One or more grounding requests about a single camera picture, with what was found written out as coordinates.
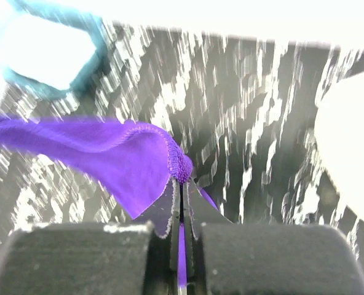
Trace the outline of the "light blue towel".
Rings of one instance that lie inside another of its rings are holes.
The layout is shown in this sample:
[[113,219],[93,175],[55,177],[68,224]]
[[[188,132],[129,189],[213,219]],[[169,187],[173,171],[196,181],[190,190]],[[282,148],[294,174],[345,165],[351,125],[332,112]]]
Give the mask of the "light blue towel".
[[0,16],[0,69],[58,90],[70,88],[95,49],[83,30],[29,14]]

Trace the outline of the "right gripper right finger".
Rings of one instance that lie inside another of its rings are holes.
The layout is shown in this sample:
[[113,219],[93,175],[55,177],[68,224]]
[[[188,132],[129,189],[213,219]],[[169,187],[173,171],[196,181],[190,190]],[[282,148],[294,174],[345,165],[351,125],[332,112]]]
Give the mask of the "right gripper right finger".
[[183,185],[188,294],[364,294],[345,236],[324,225],[234,224]]

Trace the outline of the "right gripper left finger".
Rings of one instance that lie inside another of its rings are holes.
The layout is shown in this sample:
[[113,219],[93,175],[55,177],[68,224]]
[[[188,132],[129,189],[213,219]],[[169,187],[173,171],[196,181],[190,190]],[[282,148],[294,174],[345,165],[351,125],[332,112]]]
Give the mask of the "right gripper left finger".
[[179,184],[133,221],[29,224],[0,254],[0,294],[176,294]]

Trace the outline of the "purple towel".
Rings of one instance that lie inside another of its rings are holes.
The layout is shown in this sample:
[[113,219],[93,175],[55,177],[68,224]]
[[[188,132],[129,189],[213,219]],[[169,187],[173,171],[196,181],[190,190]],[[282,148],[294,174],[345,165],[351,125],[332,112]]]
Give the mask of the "purple towel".
[[192,162],[166,131],[134,121],[85,118],[33,123],[0,118],[0,144],[44,154],[94,177],[132,221],[175,180],[180,187],[177,283],[181,277],[187,279],[182,193],[183,185],[192,181]]

